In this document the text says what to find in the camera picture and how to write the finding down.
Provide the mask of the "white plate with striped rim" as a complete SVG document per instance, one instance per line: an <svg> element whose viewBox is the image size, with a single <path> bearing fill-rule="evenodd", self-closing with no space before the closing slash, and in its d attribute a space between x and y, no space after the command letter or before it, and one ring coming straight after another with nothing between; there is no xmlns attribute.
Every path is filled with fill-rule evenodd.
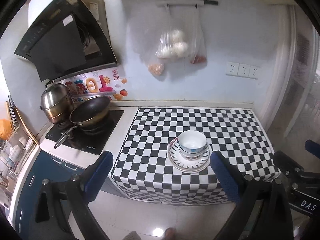
<svg viewBox="0 0 320 240"><path fill-rule="evenodd" d="M178 170L185 173L201 172L209 166L209 159L212 149L209 144L206 144L204 149L193 157L188 157L183 154L178 144L178 138L175 138L167 148L167 158L171 164Z"/></svg>

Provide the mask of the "white bowl with blue pattern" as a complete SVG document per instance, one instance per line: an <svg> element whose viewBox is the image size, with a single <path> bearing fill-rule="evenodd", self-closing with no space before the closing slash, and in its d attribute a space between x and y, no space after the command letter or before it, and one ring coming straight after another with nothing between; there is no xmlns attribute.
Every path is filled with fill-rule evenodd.
<svg viewBox="0 0 320 240"><path fill-rule="evenodd" d="M178 136L178 150L186 160L198 159L207 144L205 135L198 131L184 131Z"/></svg>

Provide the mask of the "blue kitchen cabinet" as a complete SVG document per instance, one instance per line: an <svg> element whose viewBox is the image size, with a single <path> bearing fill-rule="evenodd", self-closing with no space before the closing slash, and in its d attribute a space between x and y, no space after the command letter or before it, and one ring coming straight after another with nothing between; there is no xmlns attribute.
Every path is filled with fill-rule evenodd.
<svg viewBox="0 0 320 240"><path fill-rule="evenodd" d="M73 174L82 174L83 168L63 161L43 150L35 159L26 181L22 184L22 192L18 198L17 211L14 217L15 229L22 239L29 237L29 224L35 210L39 191L44 179L52 182L67 181Z"/></svg>

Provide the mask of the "black induction cooktop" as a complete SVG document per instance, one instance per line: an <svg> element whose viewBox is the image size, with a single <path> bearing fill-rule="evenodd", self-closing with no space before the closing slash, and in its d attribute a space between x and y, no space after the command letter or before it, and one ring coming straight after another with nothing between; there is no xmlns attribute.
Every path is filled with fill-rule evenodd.
<svg viewBox="0 0 320 240"><path fill-rule="evenodd" d="M55 147L55 144L73 125L70 122L53 125L44 136L40 148L52 155L65 155L68 158L80 153L100 155L124 113L124 110L112 109L97 126L73 129L59 147Z"/></svg>

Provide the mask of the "dish drying rack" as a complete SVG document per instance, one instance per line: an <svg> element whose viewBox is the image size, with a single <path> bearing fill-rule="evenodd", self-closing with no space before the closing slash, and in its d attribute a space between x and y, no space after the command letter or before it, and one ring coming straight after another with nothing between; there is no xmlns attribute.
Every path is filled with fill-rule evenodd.
<svg viewBox="0 0 320 240"><path fill-rule="evenodd" d="M11 96L5 107L8 118L1 120L1 206L8 210L20 172L39 142Z"/></svg>

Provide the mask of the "black frying pan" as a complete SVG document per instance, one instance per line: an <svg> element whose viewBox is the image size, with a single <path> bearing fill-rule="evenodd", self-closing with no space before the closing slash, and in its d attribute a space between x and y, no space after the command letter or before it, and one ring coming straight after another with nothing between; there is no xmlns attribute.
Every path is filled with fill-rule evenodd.
<svg viewBox="0 0 320 240"><path fill-rule="evenodd" d="M109 113L111 100L108 96L90 98L73 109L69 121L73 124L56 142L54 149L62 145L76 128L95 128Z"/></svg>

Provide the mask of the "stainless steel stock pot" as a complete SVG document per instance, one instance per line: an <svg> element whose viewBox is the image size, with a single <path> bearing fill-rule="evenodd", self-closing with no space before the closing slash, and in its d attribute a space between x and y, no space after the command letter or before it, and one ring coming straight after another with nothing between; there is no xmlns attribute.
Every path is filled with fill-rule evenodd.
<svg viewBox="0 0 320 240"><path fill-rule="evenodd" d="M52 124L60 124L69 120L74 109L69 89L61 84L49 81L41 95L40 110L44 112Z"/></svg>

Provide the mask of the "black range hood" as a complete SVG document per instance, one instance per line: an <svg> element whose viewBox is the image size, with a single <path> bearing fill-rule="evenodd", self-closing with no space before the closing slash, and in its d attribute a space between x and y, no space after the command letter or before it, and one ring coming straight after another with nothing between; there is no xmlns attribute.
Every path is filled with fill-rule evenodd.
<svg viewBox="0 0 320 240"><path fill-rule="evenodd" d="M53 0L29 27L15 54L35 65L41 81L118 63L82 0Z"/></svg>

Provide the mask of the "plastic bag with orange food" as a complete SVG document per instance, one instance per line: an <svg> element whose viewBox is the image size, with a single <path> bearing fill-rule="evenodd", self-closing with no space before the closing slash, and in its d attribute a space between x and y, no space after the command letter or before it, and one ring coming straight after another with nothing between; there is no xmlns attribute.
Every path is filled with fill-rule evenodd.
<svg viewBox="0 0 320 240"><path fill-rule="evenodd" d="M141 61L145 64L148 71L153 76L161 76L164 70L164 64L156 55L155 50L145 50L140 55Z"/></svg>

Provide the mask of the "plastic bag with red food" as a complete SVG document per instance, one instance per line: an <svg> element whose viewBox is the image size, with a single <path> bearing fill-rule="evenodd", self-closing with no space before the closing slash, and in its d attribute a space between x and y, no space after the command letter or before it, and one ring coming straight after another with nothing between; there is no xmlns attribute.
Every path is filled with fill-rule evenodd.
<svg viewBox="0 0 320 240"><path fill-rule="evenodd" d="M207 51L201 27L200 11L197 6L193 8L191 13L189 48L189 61L191 64L202 64L207 62Z"/></svg>

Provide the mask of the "plastic bag with white buns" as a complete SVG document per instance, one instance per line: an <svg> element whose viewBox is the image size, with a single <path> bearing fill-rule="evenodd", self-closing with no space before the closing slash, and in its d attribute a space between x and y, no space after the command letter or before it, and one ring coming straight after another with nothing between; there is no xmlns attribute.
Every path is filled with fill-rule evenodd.
<svg viewBox="0 0 320 240"><path fill-rule="evenodd" d="M176 18L170 6L165 7L165 25L161 32L156 56L161 60L178 60L189 55L189 44L180 19Z"/></svg>

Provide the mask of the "colourful wall stickers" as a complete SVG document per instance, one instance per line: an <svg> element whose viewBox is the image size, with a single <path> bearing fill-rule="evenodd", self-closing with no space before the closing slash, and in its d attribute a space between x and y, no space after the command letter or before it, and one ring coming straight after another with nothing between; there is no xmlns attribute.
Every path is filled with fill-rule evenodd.
<svg viewBox="0 0 320 240"><path fill-rule="evenodd" d="M107 96L111 101L129 98L129 82L122 66L76 75L60 83L68 88L74 103L97 96Z"/></svg>

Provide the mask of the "white wall socket panel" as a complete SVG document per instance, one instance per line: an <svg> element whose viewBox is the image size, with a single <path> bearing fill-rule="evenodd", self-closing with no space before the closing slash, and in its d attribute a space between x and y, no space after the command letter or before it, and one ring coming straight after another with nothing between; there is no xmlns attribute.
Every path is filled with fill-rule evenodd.
<svg viewBox="0 0 320 240"><path fill-rule="evenodd" d="M237 62L227 62L226 75L237 76L257 80L259 78L260 68Z"/></svg>

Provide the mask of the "white wall hook rail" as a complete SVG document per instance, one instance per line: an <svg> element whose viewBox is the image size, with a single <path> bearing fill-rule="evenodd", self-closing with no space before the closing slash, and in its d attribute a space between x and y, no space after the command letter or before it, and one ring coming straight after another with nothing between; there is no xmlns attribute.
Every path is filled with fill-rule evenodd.
<svg viewBox="0 0 320 240"><path fill-rule="evenodd" d="M204 5L218 6L219 2L214 0L162 0L156 2L157 7L170 7L170 6L194 6L202 7Z"/></svg>

